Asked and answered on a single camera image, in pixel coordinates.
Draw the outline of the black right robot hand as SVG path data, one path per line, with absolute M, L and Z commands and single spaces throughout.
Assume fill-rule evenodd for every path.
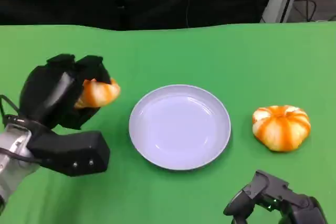
M 223 214 L 231 216 L 231 223 L 247 223 L 255 206 L 269 212 L 280 212 L 279 223 L 327 223 L 318 200 L 297 194 L 289 183 L 262 170 L 257 170 L 249 184 L 227 204 Z

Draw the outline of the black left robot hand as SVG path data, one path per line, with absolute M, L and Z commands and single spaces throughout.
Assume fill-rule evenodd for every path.
M 110 83 L 101 56 L 88 55 L 75 60 L 59 54 L 37 66 L 28 76 L 19 99 L 19 113 L 53 129 L 57 125 L 78 130 L 99 108 L 75 108 L 83 93 L 85 80 Z

